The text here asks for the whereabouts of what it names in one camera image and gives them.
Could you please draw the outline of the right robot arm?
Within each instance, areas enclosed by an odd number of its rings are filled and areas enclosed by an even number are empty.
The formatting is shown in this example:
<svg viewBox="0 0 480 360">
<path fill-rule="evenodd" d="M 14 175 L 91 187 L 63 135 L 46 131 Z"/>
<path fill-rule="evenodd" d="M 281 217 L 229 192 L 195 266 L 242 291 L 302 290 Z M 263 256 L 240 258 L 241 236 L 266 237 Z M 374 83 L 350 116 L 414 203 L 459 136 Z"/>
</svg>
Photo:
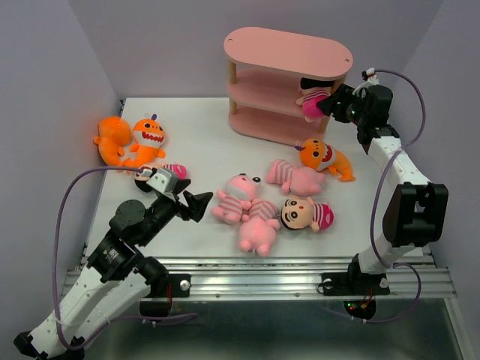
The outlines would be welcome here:
<svg viewBox="0 0 480 360">
<path fill-rule="evenodd" d="M 325 296 L 387 295 L 386 272 L 401 258 L 440 239 L 449 191 L 429 180 L 410 159 L 398 132 L 388 123 L 392 91 L 383 85 L 354 89 L 341 85 L 318 107 L 336 121 L 353 123 L 357 140 L 382 171 L 379 183 L 392 195 L 382 217 L 379 235 L 356 254 L 345 272 L 320 275 L 318 293 Z"/>
</svg>

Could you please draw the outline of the boy doll pink pants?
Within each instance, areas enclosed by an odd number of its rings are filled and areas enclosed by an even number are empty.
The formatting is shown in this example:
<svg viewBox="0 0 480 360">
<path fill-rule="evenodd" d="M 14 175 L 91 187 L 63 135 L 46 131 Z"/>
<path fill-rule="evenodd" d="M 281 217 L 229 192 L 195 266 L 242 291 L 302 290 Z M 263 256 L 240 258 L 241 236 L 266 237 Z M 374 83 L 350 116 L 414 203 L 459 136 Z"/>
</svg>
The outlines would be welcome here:
<svg viewBox="0 0 480 360">
<path fill-rule="evenodd" d="M 328 229 L 335 221 L 335 214 L 329 203 L 315 202 L 296 196 L 287 198 L 280 210 L 280 222 L 288 230 L 311 228 L 315 233 Z"/>
<path fill-rule="evenodd" d="M 160 169 L 165 168 L 174 172 L 179 179 L 186 179 L 188 171 L 185 166 L 177 163 L 145 163 L 134 176 L 134 183 L 138 189 L 144 193 L 152 192 L 152 188 L 147 184 L 147 181 Z"/>
<path fill-rule="evenodd" d="M 324 116 L 323 111 L 317 106 L 317 103 L 331 95 L 333 85 L 333 81 L 322 81 L 306 77 L 301 78 L 299 84 L 301 97 L 298 98 L 295 103 L 301 106 L 306 122 L 312 123 Z"/>
</svg>

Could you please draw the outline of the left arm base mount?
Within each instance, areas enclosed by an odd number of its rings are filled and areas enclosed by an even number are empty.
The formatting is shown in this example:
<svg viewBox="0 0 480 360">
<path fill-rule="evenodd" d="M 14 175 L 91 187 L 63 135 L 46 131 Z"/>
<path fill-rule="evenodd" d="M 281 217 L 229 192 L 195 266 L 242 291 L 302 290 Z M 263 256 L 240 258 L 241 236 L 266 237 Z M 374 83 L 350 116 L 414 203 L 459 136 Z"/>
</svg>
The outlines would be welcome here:
<svg viewBox="0 0 480 360">
<path fill-rule="evenodd" d="M 191 274 L 173 273 L 153 283 L 147 295 L 139 301 L 138 315 L 141 318 L 170 317 L 173 315 L 173 300 L 190 296 Z"/>
</svg>

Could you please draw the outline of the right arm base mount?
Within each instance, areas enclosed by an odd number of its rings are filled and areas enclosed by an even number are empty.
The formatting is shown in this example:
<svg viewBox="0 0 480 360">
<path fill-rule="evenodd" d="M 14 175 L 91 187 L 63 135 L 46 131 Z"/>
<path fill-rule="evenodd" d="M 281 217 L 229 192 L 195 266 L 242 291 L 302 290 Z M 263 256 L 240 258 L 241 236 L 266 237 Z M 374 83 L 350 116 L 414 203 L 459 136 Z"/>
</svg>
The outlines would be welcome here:
<svg viewBox="0 0 480 360">
<path fill-rule="evenodd" d="M 348 315 L 372 320 L 377 311 L 376 296 L 390 294 L 385 274 L 360 274 L 352 279 L 346 272 L 327 272 L 320 275 L 316 291 L 324 296 L 345 297 L 343 306 Z"/>
</svg>

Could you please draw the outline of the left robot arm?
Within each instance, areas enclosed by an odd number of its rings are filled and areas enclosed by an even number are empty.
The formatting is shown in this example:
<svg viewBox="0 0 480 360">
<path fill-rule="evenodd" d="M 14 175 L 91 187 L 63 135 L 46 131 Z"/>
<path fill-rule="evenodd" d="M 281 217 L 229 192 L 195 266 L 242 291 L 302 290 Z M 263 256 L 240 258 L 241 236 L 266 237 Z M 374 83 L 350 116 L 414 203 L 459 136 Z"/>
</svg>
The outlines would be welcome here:
<svg viewBox="0 0 480 360">
<path fill-rule="evenodd" d="M 109 221 L 109 231 L 87 259 L 75 284 L 63 299 L 54 300 L 52 313 L 35 329 L 13 343 L 33 359 L 81 359 L 84 348 L 107 326 L 122 321 L 122 313 L 146 295 L 160 295 L 168 271 L 146 246 L 175 217 L 200 222 L 213 197 L 186 190 L 190 179 L 162 169 L 147 178 L 157 198 L 145 207 L 136 199 L 124 201 Z"/>
</svg>

